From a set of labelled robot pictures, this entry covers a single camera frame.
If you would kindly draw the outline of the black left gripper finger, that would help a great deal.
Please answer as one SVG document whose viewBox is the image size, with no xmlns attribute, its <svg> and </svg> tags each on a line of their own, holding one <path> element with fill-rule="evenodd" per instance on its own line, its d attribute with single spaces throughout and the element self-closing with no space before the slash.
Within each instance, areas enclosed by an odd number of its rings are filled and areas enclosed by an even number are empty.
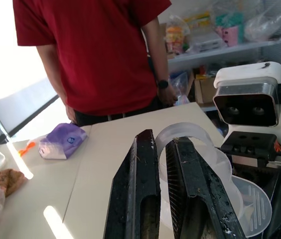
<svg viewBox="0 0 281 239">
<path fill-rule="evenodd" d="M 135 136 L 111 187 L 103 239 L 158 239 L 161 189 L 151 129 Z"/>
<path fill-rule="evenodd" d="M 215 239 L 246 239 L 225 188 L 186 137 L 166 146 L 169 203 L 175 239 L 202 239 L 211 226 Z"/>
<path fill-rule="evenodd" d="M 273 176 L 264 191 L 272 206 L 272 218 L 264 232 L 264 239 L 281 239 L 281 173 Z"/>
</svg>

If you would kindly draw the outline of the frosted translucent plastic cup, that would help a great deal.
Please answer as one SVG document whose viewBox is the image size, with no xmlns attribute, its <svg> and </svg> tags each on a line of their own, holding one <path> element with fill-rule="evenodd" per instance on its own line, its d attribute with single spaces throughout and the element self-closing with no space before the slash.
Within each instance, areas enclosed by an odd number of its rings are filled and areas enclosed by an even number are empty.
<svg viewBox="0 0 281 239">
<path fill-rule="evenodd" d="M 172 140 L 181 137 L 186 137 L 192 141 L 196 151 L 217 174 L 233 206 L 234 185 L 231 162 L 222 151 L 214 146 L 210 136 L 203 128 L 187 122 L 176 123 L 166 127 L 158 134 L 155 140 L 158 155 L 166 154 L 166 146 Z M 173 230 L 168 194 L 166 157 L 159 162 L 159 176 L 162 196 L 160 219 Z M 207 225 L 204 231 L 207 229 L 211 229 L 211 226 Z"/>
</svg>

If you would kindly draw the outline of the clear graduated measuring cup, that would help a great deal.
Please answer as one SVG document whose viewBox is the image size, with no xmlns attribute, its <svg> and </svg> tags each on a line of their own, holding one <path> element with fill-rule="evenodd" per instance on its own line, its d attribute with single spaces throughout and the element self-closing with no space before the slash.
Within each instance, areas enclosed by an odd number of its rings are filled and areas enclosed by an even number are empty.
<svg viewBox="0 0 281 239">
<path fill-rule="evenodd" d="M 233 208 L 246 238 L 260 235 L 272 218 L 271 202 L 258 185 L 232 176 L 234 185 Z"/>
</svg>

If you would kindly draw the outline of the person's right hand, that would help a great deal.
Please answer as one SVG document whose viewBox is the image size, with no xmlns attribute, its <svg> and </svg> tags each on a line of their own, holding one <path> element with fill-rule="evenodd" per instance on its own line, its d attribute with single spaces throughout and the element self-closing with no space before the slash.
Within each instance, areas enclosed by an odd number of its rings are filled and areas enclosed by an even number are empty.
<svg viewBox="0 0 281 239">
<path fill-rule="evenodd" d="M 65 105 L 65 109 L 66 109 L 66 114 L 68 116 L 68 118 L 71 120 L 72 123 L 76 124 L 76 117 L 75 117 L 75 111 L 73 110 L 73 108 L 71 108 L 68 105 Z"/>
</svg>

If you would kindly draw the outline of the person's left hand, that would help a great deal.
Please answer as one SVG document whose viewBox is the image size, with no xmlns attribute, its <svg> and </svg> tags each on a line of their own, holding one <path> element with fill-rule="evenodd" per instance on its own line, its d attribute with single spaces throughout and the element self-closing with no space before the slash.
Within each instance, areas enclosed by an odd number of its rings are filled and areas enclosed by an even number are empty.
<svg viewBox="0 0 281 239">
<path fill-rule="evenodd" d="M 165 89 L 158 88 L 157 95 L 165 108 L 172 107 L 178 100 L 174 88 L 171 85 L 168 85 Z"/>
</svg>

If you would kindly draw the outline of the brown cardboard box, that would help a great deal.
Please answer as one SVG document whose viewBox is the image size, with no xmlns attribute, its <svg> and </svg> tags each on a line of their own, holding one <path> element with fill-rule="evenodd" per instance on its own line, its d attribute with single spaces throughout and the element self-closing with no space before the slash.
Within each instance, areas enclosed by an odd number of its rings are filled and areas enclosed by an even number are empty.
<svg viewBox="0 0 281 239">
<path fill-rule="evenodd" d="M 213 103 L 213 97 L 216 94 L 214 88 L 215 77 L 207 77 L 206 75 L 195 76 L 194 88 L 195 88 L 195 100 L 198 104 L 211 104 Z"/>
</svg>

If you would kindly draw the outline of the purple white tissue pack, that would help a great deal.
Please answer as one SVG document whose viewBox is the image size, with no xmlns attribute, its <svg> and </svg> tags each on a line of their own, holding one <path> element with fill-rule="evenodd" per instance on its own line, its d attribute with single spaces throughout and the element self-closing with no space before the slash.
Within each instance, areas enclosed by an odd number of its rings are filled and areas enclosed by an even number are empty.
<svg viewBox="0 0 281 239">
<path fill-rule="evenodd" d="M 66 160 L 88 138 L 80 127 L 60 123 L 38 143 L 38 152 L 44 159 Z"/>
</svg>

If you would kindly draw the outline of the blue plastic bag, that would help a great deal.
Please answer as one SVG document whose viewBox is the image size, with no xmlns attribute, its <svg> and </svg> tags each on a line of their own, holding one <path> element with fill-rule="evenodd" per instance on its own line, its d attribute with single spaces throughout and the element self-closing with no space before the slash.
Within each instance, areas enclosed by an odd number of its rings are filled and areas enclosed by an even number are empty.
<svg viewBox="0 0 281 239">
<path fill-rule="evenodd" d="M 171 73 L 170 83 L 177 97 L 177 101 L 174 103 L 174 106 L 188 104 L 188 73 L 186 71 Z"/>
</svg>

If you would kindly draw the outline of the white metal storage shelf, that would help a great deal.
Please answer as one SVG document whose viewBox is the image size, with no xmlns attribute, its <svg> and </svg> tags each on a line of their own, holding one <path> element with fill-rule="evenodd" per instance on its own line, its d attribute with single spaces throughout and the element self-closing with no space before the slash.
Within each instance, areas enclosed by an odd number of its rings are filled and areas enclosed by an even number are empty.
<svg viewBox="0 0 281 239">
<path fill-rule="evenodd" d="M 271 7 L 274 12 L 281 9 L 281 0 L 261 0 L 261 2 L 265 9 Z M 170 72 L 176 72 L 208 63 L 257 61 L 261 58 L 281 64 L 281 37 L 277 40 L 245 42 L 205 53 L 185 53 L 169 59 L 168 68 Z"/>
</svg>

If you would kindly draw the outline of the small orange plastic clip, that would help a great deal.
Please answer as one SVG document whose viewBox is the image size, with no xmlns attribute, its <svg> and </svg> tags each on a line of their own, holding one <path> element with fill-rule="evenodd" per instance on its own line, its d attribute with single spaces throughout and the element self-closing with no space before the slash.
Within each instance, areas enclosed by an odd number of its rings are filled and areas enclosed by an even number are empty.
<svg viewBox="0 0 281 239">
<path fill-rule="evenodd" d="M 32 149 L 35 146 L 36 146 L 36 143 L 34 141 L 30 141 L 24 149 L 21 149 L 21 150 L 18 151 L 19 156 L 23 157 L 25 154 L 28 153 L 28 151 L 30 149 Z"/>
</svg>

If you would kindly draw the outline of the clear plastic storage box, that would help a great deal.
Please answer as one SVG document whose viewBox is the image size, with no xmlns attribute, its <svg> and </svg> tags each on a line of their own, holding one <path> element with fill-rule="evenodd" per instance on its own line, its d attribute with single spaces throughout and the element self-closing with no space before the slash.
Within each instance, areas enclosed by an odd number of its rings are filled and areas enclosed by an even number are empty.
<svg viewBox="0 0 281 239">
<path fill-rule="evenodd" d="M 190 48 L 195 53 L 202 53 L 228 47 L 225 41 L 214 31 L 193 35 Z"/>
</svg>

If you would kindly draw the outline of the large clear plastic bag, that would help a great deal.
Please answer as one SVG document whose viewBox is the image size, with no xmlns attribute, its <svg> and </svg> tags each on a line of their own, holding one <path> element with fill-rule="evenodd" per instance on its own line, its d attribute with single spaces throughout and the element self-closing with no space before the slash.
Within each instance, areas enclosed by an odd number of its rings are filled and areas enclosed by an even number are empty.
<svg viewBox="0 0 281 239">
<path fill-rule="evenodd" d="M 281 27 L 281 10 L 270 13 L 271 8 L 249 19 L 244 25 L 244 38 L 250 42 L 269 40 Z"/>
</svg>

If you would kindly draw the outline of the bag of colourful snacks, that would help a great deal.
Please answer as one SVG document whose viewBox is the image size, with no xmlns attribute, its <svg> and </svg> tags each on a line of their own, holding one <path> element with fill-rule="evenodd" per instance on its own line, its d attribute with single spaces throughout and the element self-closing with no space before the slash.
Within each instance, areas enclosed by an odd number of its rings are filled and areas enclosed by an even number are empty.
<svg viewBox="0 0 281 239">
<path fill-rule="evenodd" d="M 177 15 L 170 15 L 165 28 L 167 52 L 182 54 L 186 36 L 190 34 L 188 24 Z"/>
</svg>

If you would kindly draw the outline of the person in red shirt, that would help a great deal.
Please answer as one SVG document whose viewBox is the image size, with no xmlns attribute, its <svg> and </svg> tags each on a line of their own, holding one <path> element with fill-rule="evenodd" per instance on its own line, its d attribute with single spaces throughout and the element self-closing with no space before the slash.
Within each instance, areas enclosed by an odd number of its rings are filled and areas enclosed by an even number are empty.
<svg viewBox="0 0 281 239">
<path fill-rule="evenodd" d="M 142 27 L 170 0 L 13 0 L 19 46 L 55 45 L 66 104 L 86 126 L 158 110 Z"/>
</svg>

